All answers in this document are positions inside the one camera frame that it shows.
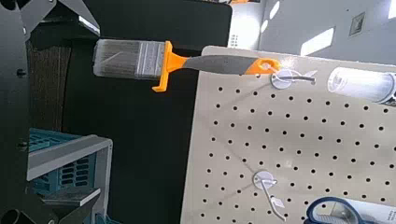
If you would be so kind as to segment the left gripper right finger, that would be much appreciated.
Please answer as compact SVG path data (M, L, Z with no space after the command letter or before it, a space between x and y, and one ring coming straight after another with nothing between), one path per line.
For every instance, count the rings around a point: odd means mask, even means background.
M14 197L1 210L1 224L84 224L100 196L99 188L77 187Z

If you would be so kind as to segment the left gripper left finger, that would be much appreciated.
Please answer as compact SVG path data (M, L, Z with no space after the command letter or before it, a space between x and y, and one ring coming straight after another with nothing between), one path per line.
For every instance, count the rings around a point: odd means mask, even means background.
M23 31L29 36L39 25L76 24L99 36L100 25L83 0L18 0Z

